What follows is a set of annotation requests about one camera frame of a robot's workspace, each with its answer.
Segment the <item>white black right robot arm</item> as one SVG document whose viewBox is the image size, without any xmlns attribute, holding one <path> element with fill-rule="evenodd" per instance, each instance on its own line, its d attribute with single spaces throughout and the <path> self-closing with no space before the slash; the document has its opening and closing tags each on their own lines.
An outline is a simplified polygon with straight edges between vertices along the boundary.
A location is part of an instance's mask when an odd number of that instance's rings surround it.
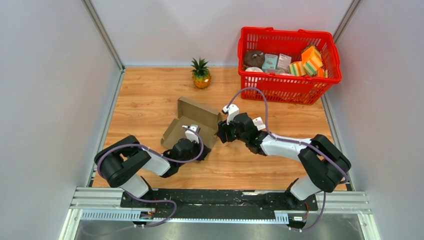
<svg viewBox="0 0 424 240">
<path fill-rule="evenodd" d="M 286 205 L 299 209 L 305 200 L 318 192 L 331 193 L 347 179 L 352 165 L 341 151 L 324 135 L 313 138 L 291 138 L 258 129 L 247 113 L 218 123 L 216 135 L 222 143 L 239 140 L 254 154 L 278 156 L 298 161 L 306 175 L 295 180 L 285 195 Z"/>
</svg>

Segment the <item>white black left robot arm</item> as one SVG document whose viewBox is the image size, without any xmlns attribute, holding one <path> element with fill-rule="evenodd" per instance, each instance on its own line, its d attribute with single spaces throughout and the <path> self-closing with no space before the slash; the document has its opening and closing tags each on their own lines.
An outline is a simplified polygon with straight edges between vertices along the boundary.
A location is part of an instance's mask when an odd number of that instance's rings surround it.
<svg viewBox="0 0 424 240">
<path fill-rule="evenodd" d="M 175 175 L 185 162 L 202 161 L 211 149 L 200 141 L 181 138 L 171 149 L 153 153 L 133 135 L 103 149 L 94 157 L 97 170 L 110 187 L 121 188 L 133 196 L 140 207 L 148 207 L 153 201 L 151 187 L 137 172 L 144 169 L 162 178 Z"/>
</svg>

